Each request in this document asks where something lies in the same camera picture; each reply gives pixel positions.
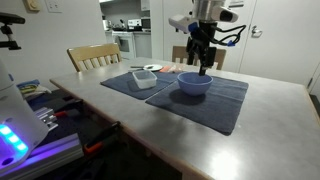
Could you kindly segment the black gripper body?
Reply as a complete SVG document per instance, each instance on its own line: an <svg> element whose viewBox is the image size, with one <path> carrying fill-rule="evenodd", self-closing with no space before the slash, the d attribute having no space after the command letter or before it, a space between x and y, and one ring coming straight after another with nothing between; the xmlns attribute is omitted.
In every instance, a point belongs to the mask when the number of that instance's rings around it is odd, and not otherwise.
<svg viewBox="0 0 320 180"><path fill-rule="evenodd" d="M192 22L188 26L190 36L188 37L188 48L192 47L195 56L207 53L210 57L216 54L216 47L211 47L210 42L214 37L211 24Z"/></svg>

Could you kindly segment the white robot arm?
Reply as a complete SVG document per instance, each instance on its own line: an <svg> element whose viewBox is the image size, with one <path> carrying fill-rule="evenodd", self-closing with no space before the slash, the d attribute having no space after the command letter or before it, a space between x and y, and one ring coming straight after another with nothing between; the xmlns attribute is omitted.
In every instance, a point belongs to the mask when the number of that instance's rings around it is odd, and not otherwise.
<svg viewBox="0 0 320 180"><path fill-rule="evenodd" d="M235 46L241 37L245 25L223 30L217 26L219 22L233 23L238 14L224 6L225 0L192 0L193 9L188 16L175 15L168 22L176 31L189 34L186 52L187 64L191 65L195 56L200 60L199 75L204 76L215 61L217 48L210 44Z"/></svg>

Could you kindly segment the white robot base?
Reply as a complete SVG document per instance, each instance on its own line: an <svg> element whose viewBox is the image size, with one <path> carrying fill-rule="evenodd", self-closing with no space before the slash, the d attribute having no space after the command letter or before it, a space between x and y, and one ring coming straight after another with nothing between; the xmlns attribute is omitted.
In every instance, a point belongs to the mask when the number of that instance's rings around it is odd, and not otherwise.
<svg viewBox="0 0 320 180"><path fill-rule="evenodd" d="M0 174L23 163L47 134L47 125L30 108L0 61Z"/></svg>

